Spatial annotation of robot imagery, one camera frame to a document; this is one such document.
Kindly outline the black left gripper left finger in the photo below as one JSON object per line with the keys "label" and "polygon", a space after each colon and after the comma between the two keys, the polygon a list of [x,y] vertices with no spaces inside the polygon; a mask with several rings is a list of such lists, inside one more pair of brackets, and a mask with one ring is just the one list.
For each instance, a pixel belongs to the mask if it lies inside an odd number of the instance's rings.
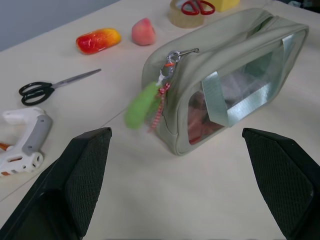
{"label": "black left gripper left finger", "polygon": [[73,138],[0,229],[2,240],[81,240],[101,192],[112,129]]}

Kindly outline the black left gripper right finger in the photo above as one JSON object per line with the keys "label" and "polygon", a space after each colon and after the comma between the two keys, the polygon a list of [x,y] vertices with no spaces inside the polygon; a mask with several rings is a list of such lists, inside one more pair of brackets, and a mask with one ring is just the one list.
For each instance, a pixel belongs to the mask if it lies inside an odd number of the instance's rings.
{"label": "black left gripper right finger", "polygon": [[287,240],[320,238],[320,166],[285,136],[244,128],[255,179]]}

